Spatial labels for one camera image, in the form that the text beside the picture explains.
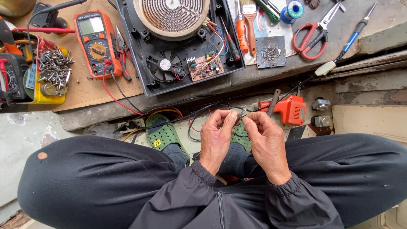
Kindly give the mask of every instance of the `black pants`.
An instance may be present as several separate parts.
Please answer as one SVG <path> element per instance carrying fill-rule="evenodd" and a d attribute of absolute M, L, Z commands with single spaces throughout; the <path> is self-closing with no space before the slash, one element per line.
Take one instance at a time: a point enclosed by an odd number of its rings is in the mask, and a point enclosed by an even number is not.
<path fill-rule="evenodd" d="M 286 149 L 290 170 L 330 197 L 345 227 L 407 198 L 407 149 L 395 141 L 342 134 L 286 142 Z M 169 157 L 151 148 L 73 137 L 28 158 L 18 200 L 29 216 L 57 229 L 126 229 L 145 202 L 177 178 L 174 170 Z M 267 220 L 266 177 L 252 156 L 245 173 L 256 178 L 220 190 Z"/>

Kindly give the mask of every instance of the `black jacket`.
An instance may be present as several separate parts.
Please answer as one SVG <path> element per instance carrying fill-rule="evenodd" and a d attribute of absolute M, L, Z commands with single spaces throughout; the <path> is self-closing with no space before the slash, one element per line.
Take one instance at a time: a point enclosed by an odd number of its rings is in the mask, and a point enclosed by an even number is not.
<path fill-rule="evenodd" d="M 129 229 L 344 228 L 329 197 L 294 173 L 283 185 L 267 184 L 267 224 L 248 214 L 228 194 L 215 192 L 215 181 L 195 161 L 144 205 Z"/>

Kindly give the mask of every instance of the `jacket cuff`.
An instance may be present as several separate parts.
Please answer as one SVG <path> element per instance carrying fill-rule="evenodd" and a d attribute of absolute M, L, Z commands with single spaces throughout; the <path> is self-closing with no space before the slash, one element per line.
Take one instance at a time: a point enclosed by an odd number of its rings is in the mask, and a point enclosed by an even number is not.
<path fill-rule="evenodd" d="M 295 173 L 290 171 L 291 173 L 291 178 L 283 185 L 275 185 L 270 183 L 269 180 L 267 180 L 267 184 L 270 187 L 271 193 L 277 196 L 289 196 L 295 192 L 297 192 L 301 185 L 300 185 L 300 179 L 298 178 Z"/>
<path fill-rule="evenodd" d="M 216 181 L 216 176 L 213 176 L 204 168 L 199 160 L 194 161 L 191 164 L 192 172 L 195 173 L 203 182 L 209 186 L 213 186 Z"/>

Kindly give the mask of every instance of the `green utility knife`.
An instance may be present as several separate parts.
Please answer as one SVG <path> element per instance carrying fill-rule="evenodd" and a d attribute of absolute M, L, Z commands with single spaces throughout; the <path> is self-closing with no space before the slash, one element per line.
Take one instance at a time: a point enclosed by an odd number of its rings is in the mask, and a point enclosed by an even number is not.
<path fill-rule="evenodd" d="M 281 12 L 269 0 L 254 0 L 260 8 L 266 12 L 272 23 L 277 24 L 281 20 Z"/>

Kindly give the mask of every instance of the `hand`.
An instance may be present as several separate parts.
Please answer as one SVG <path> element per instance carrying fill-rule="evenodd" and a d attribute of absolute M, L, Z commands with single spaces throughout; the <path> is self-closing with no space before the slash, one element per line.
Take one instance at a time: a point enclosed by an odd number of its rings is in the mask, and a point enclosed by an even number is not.
<path fill-rule="evenodd" d="M 230 133 L 238 113 L 230 110 L 216 110 L 201 129 L 201 157 L 199 161 L 212 175 L 219 171 L 229 150 Z"/>
<path fill-rule="evenodd" d="M 251 112 L 242 119 L 256 162 L 270 183 L 285 184 L 291 178 L 285 155 L 284 131 L 266 112 Z"/>

